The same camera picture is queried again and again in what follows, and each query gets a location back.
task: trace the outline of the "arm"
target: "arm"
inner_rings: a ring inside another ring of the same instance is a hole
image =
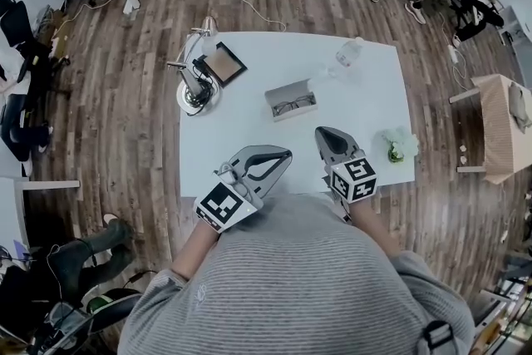
[[[412,297],[425,310],[426,319],[449,323],[460,353],[467,353],[473,343],[475,324],[466,302],[436,279],[421,257],[401,251],[399,243],[390,236],[368,200],[350,204],[349,214],[353,224],[369,235],[390,258]]]
[[[352,224],[369,235],[391,258],[401,253],[399,243],[388,233],[368,199],[349,205]]]
[[[219,234],[216,231],[204,220],[200,220],[189,239],[186,240],[183,249],[177,254],[170,269],[183,279],[190,280],[214,243],[218,241],[218,237]]]

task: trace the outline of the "eyeglasses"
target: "eyeglasses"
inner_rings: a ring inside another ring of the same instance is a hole
[[[304,107],[304,106],[313,106],[316,105],[316,97],[314,94],[309,94],[305,96],[300,96],[298,99],[294,101],[285,101],[285,102],[279,102],[276,106],[272,107],[273,116],[281,116],[282,114],[285,114],[291,110],[297,110],[298,108]]]

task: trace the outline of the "desk lamp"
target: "desk lamp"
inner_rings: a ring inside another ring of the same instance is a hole
[[[181,77],[183,77],[175,95],[177,103],[189,116],[199,114],[209,101],[211,101],[212,97],[219,92],[218,85],[213,79],[192,73],[188,66],[190,53],[201,39],[204,40],[202,52],[206,56],[211,55],[216,51],[215,38],[217,34],[218,26],[216,25],[216,21],[212,17],[206,17],[200,28],[192,28],[192,33],[186,38],[177,59],[174,62],[167,62],[169,69],[170,67],[177,68],[177,71],[180,73]],[[190,47],[185,60],[180,62],[186,44],[193,36],[197,36],[197,38]]]

